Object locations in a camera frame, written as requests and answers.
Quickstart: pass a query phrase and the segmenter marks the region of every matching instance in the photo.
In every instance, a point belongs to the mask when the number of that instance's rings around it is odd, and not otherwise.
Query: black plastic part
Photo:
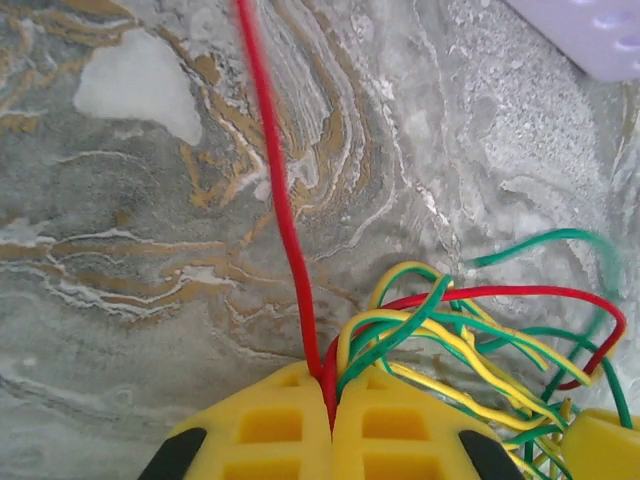
[[[191,428],[168,438],[138,480],[182,480],[206,436],[204,428]]]
[[[473,430],[464,430],[458,436],[481,480],[524,480],[498,442]]]

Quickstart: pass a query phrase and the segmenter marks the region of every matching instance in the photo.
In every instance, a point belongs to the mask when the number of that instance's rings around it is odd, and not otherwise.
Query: marble surface
[[[596,289],[578,243],[461,266],[588,228],[625,258],[616,365],[638,411],[637,86],[586,78],[498,0],[256,4],[322,348],[404,259]],[[177,421],[302,355],[233,12],[3,0],[0,38],[0,477],[135,478]],[[483,304],[516,326],[589,315]],[[432,348],[402,355],[455,381]]]

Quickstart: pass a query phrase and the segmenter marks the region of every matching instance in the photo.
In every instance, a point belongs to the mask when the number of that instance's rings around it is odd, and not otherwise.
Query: white plastic object
[[[640,78],[640,0],[506,2],[594,78]]]

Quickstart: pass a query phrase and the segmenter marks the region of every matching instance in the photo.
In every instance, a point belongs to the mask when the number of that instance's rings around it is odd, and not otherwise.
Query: wire bundle
[[[298,299],[305,356],[310,374],[318,379],[322,386],[331,427],[333,428],[338,400],[345,385],[364,369],[375,364],[396,376],[443,394],[457,408],[469,415],[502,425],[515,432],[514,436],[504,441],[504,447],[513,461],[529,476],[543,480],[555,479],[558,475],[571,478],[562,462],[559,442],[562,432],[579,409],[568,399],[550,404],[549,401],[556,390],[571,390],[580,385],[589,385],[603,372],[611,386],[621,425],[632,428],[626,400],[607,358],[607,354],[613,352],[626,329],[626,319],[615,306],[619,263],[613,249],[604,239],[589,232],[562,229],[532,237],[502,252],[469,262],[470,266],[480,268],[504,261],[525,248],[545,241],[585,240],[603,256],[604,298],[580,290],[544,285],[453,289],[450,276],[443,275],[426,264],[402,263],[389,270],[380,280],[374,290],[369,309],[345,324],[340,335],[330,344],[323,365],[318,351],[311,283],[289,207],[283,155],[261,42],[247,0],[235,2],[262,117],[276,220]],[[382,305],[389,287],[408,273],[417,273],[429,281],[432,284],[429,293]],[[557,295],[587,301],[598,308],[588,328],[581,335],[550,327],[528,327],[518,331],[499,325],[472,300],[492,295]],[[448,308],[440,307],[443,302],[448,302]],[[615,318],[616,324],[603,344],[596,347],[591,338],[601,330],[607,312]],[[478,332],[489,335],[491,339],[477,342],[475,335]],[[463,392],[400,363],[389,361],[388,353],[411,336],[426,338],[444,347],[504,396],[509,402],[510,411],[483,406]],[[540,336],[569,340],[575,345],[565,358],[540,342],[537,339]],[[549,363],[559,367],[558,373],[540,396],[535,395],[487,358],[489,353],[505,345],[517,348],[543,371],[549,368]],[[593,355],[584,369],[580,370],[573,361],[584,349]],[[567,374],[573,379],[562,383]],[[517,454],[521,447],[524,447],[524,458]],[[549,464],[548,475],[541,470],[545,463]]]

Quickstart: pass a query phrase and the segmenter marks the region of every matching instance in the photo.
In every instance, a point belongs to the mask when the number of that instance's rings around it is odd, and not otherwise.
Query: gray marble
[[[625,259],[616,365],[638,411],[637,86],[585,77],[498,0],[256,3],[321,347],[400,260],[459,285],[595,290],[579,243],[461,265],[538,231],[593,229]],[[89,66],[132,31],[173,52],[201,135],[78,108]],[[134,478],[177,421],[302,356],[232,10],[4,0],[0,36],[0,477]],[[483,305],[572,330],[590,311]],[[432,348],[402,355],[430,369]],[[577,398],[611,406],[605,391]]]

